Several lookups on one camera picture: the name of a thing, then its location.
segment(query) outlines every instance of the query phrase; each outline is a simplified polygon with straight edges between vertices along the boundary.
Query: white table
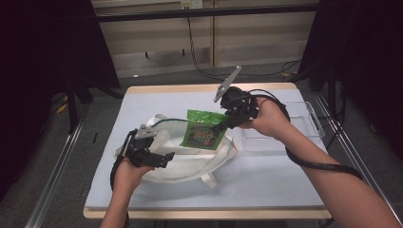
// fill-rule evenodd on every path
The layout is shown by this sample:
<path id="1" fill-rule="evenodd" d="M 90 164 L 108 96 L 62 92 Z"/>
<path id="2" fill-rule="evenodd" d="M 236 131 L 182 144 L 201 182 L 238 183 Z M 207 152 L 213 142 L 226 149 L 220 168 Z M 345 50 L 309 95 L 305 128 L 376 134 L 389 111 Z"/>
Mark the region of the white table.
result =
<path id="1" fill-rule="evenodd" d="M 283 103 L 303 102 L 293 84 L 233 85 L 266 89 Z M 213 98 L 217 85 L 133 86 L 125 94 L 88 194 L 84 215 L 101 219 L 111 197 L 109 174 L 113 151 L 128 131 L 154 114 L 186 118 L 187 109 L 224 112 Z M 322 142 L 317 145 L 324 149 Z M 329 212 L 299 166 L 283 153 L 239 151 L 214 172 L 219 184 L 201 180 L 182 183 L 143 181 L 129 203 L 132 219 L 328 219 Z"/>

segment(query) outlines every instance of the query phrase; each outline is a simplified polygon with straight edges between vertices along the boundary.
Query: green package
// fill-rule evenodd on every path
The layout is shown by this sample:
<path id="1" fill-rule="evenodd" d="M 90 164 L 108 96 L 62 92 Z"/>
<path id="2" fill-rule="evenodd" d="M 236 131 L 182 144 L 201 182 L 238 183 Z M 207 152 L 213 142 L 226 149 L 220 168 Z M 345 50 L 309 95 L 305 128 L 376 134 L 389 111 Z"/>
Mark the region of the green package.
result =
<path id="1" fill-rule="evenodd" d="M 217 150 L 225 130 L 219 131 L 214 126 L 228 116 L 216 112 L 188 110 L 187 128 L 181 146 Z"/>

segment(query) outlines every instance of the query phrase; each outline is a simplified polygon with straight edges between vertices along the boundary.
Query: table edge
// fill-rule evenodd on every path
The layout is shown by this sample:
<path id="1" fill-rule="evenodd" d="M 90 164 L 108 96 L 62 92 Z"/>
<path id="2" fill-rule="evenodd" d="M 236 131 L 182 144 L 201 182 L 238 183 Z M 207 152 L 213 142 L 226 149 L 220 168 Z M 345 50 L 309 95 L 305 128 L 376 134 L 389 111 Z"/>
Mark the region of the table edge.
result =
<path id="1" fill-rule="evenodd" d="M 102 219 L 106 210 L 84 208 L 87 219 Z M 131 219 L 330 219 L 325 207 L 267 209 L 129 210 Z"/>
<path id="2" fill-rule="evenodd" d="M 155 92 L 197 92 L 216 91 L 219 84 L 202 85 L 136 85 L 127 89 L 127 93 L 155 93 Z M 243 90 L 260 89 L 297 89 L 292 83 L 252 83 L 252 84 L 232 84 Z"/>

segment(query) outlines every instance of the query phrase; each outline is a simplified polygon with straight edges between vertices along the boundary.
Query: metal rail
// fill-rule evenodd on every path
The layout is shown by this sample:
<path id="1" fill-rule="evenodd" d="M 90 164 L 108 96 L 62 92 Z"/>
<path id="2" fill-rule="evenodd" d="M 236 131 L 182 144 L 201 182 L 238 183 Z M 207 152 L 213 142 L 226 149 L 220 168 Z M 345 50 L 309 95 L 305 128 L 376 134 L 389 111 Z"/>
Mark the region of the metal rail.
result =
<path id="1" fill-rule="evenodd" d="M 63 147 L 62 153 L 60 154 L 59 160 L 57 161 L 53 171 L 48 179 L 48 183 L 42 192 L 41 198 L 36 202 L 35 208 L 29 216 L 29 220 L 26 224 L 26 228 L 36 228 L 41 227 L 44 221 L 45 215 L 49 209 L 50 203 L 56 192 L 57 185 L 62 178 L 63 172 L 68 162 L 68 158 L 71 151 L 74 148 L 75 143 L 80 135 L 81 129 L 83 127 L 83 121 L 86 118 L 86 114 L 89 110 L 89 104 L 84 106 L 83 117 L 80 122 L 78 122 L 74 131 L 68 136 L 65 146 Z"/>
<path id="2" fill-rule="evenodd" d="M 321 111 L 325 116 L 331 116 L 329 111 L 329 105 L 327 104 L 325 98 L 320 95 L 316 94 L 315 98 L 317 99 L 317 103 L 320 106 Z M 375 181 L 373 175 L 371 174 L 370 170 L 365 165 L 365 162 L 359 156 L 357 150 L 353 146 L 353 143 L 350 141 L 349 137 L 347 136 L 346 132 L 343 130 L 341 124 L 338 121 L 335 121 L 333 118 L 329 118 L 329 125 L 332 127 L 333 131 L 335 132 L 338 141 L 340 142 L 341 146 L 343 147 L 344 151 L 346 152 L 347 156 L 349 157 L 350 161 L 352 162 L 355 169 L 359 170 L 363 179 L 375 190 L 379 196 L 385 200 L 388 204 L 389 208 L 392 210 L 394 216 L 398 220 L 401 226 L 403 226 L 401 220 L 397 216 L 396 212 L 393 209 L 391 202 L 389 201 L 388 197 L 382 191 L 380 186 Z"/>
<path id="3" fill-rule="evenodd" d="M 72 16 L 56 20 L 91 20 L 97 22 L 119 22 L 119 21 L 140 21 L 154 19 L 187 18 L 187 17 L 208 17 L 208 16 L 229 16 L 245 14 L 285 13 L 304 12 L 318 10 L 334 10 L 335 8 L 346 7 L 346 4 L 300 4 L 300 5 L 279 5 L 266 7 L 243 7 L 243 8 L 212 8 L 212 9 L 189 9 L 189 10 L 166 10 L 136 13 L 113 13 L 98 14 L 96 16 Z"/>

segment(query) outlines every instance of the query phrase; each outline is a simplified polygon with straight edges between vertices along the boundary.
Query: transparent plastic box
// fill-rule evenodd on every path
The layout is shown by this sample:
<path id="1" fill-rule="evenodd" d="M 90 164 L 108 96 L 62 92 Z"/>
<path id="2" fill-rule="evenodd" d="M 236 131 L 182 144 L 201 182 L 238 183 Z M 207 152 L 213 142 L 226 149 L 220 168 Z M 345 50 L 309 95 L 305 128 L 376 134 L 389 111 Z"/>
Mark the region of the transparent plastic box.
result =
<path id="1" fill-rule="evenodd" d="M 290 115 L 291 124 L 314 143 L 319 143 L 325 133 L 317 119 L 317 114 L 308 102 L 288 103 L 285 107 Z M 272 137 L 261 135 L 255 129 L 242 129 L 243 150 L 284 152 L 284 144 Z"/>

